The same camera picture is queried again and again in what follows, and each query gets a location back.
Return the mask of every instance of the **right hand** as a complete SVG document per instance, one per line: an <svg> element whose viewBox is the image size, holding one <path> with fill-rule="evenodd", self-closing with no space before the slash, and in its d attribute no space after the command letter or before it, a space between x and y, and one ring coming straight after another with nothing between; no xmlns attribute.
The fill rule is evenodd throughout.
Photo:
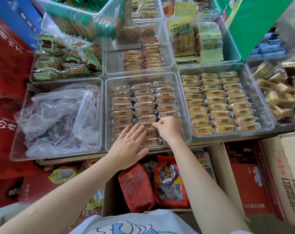
<svg viewBox="0 0 295 234"><path fill-rule="evenodd" d="M181 137L181 124L179 119L170 116L163 117L158 122L153 122L153 126L158 130L160 136L167 142Z"/></svg>

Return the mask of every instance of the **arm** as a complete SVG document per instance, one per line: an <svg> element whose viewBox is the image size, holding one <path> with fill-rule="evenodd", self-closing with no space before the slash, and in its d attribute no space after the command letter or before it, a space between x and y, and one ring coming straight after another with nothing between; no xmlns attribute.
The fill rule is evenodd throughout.
<svg viewBox="0 0 295 234"><path fill-rule="evenodd" d="M143 129L137 124L126 135L128 127L125 128L105 157L9 220L0 227L0 233L63 233L115 173L148 153L148 149L136 153L146 135Z"/></svg>
<svg viewBox="0 0 295 234"><path fill-rule="evenodd" d="M171 147L196 221L203 234L250 232L241 214L204 167L197 161L180 135L180 123L174 117L153 124Z"/></svg>

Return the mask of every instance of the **white t-shirt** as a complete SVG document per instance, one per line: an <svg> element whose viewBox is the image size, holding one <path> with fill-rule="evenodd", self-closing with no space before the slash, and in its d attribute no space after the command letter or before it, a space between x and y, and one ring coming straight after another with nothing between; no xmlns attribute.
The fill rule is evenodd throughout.
<svg viewBox="0 0 295 234"><path fill-rule="evenodd" d="M150 213L87 218L70 234L198 234L175 213L158 209ZM238 231L232 234L250 234Z"/></svg>

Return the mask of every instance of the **hand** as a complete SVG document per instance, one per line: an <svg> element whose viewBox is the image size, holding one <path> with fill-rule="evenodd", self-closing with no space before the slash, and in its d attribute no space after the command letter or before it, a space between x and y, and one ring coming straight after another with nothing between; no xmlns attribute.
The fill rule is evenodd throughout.
<svg viewBox="0 0 295 234"><path fill-rule="evenodd" d="M139 126L139 124L135 124L129 132L128 130L129 127L126 127L121 132L110 151L105 156L112 160L112 162L118 167L118 170L131 167L149 151L148 148L144 148L137 153L137 150L147 133L146 131L143 131L144 125Z"/></svg>
<svg viewBox="0 0 295 234"><path fill-rule="evenodd" d="M180 121L173 116L163 117L158 122L154 122L153 126L158 130L160 136L167 142L171 139L181 137Z"/></svg>

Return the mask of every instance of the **red bag with window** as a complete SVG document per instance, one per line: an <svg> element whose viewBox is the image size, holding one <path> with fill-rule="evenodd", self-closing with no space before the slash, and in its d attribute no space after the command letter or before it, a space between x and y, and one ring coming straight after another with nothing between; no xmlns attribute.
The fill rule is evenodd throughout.
<svg viewBox="0 0 295 234"><path fill-rule="evenodd" d="M155 198L144 166L134 164L120 173L118 180L130 212L147 211L153 207Z"/></svg>
<svg viewBox="0 0 295 234"><path fill-rule="evenodd" d="M162 208L189 208L187 192L175 157L157 155L154 169L155 201Z"/></svg>

